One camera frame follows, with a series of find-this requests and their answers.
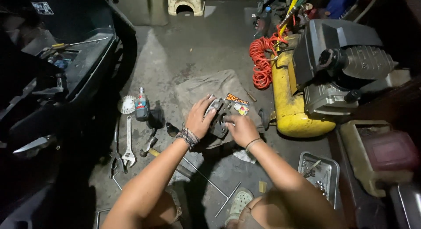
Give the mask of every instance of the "adjustable wrench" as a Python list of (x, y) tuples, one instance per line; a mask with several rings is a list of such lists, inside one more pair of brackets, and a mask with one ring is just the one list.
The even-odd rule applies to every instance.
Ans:
[(126, 152), (123, 154), (123, 156), (121, 157), (124, 161), (124, 165), (127, 166), (127, 162), (130, 162), (129, 167), (132, 167), (134, 165), (134, 163), (136, 162), (136, 157), (134, 156), (132, 149), (131, 149), (131, 116), (127, 117), (127, 124), (126, 124), (126, 129), (127, 129), (127, 147), (126, 147)]

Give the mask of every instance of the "red container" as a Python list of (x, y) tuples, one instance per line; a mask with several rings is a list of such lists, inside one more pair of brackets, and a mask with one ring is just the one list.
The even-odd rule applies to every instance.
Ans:
[(419, 151), (408, 133), (392, 130), (361, 138), (374, 171), (414, 170)]

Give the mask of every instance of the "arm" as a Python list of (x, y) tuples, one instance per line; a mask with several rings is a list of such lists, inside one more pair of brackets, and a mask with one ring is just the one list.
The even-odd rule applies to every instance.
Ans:
[[(215, 99), (208, 98), (209, 95), (194, 104), (186, 120), (186, 128), (198, 138), (204, 137), (216, 113), (213, 109), (203, 118), (205, 110)], [(176, 139), (135, 178), (131, 179), (123, 187), (121, 195), (108, 213), (102, 229), (141, 228), (142, 220), (148, 216), (158, 202), (187, 149), (187, 144), (182, 138)]]
[[(235, 124), (226, 125), (238, 145), (245, 147), (260, 138), (250, 118), (231, 116), (228, 121)], [(311, 221), (315, 228), (345, 228), (322, 193), (265, 142), (256, 142), (249, 150), (269, 175), (294, 218)]]

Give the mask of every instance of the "metal tray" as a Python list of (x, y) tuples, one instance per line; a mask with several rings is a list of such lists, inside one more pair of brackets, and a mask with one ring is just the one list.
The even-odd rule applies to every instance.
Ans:
[(300, 163), (298, 172), (303, 173), (310, 168), (314, 163), (321, 160), (315, 167), (314, 174), (307, 178), (307, 180), (314, 186), (317, 186), (316, 181), (321, 181), (325, 185), (326, 198), (336, 209), (336, 193), (338, 191), (339, 183), (339, 164), (329, 158), (313, 155), (309, 152), (302, 152), (300, 156)]

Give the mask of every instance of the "red air hose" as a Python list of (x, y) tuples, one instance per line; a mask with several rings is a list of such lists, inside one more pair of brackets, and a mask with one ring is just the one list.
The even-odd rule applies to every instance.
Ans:
[(266, 58), (264, 53), (266, 49), (271, 49), (273, 54), (276, 56), (276, 50), (273, 46), (277, 42), (288, 44), (287, 41), (278, 37), (277, 34), (279, 34), (280, 30), (278, 26), (277, 29), (278, 32), (273, 33), (270, 38), (261, 37), (250, 44), (249, 52), (255, 65), (253, 68), (253, 83), (257, 89), (266, 89), (272, 82), (271, 60)]

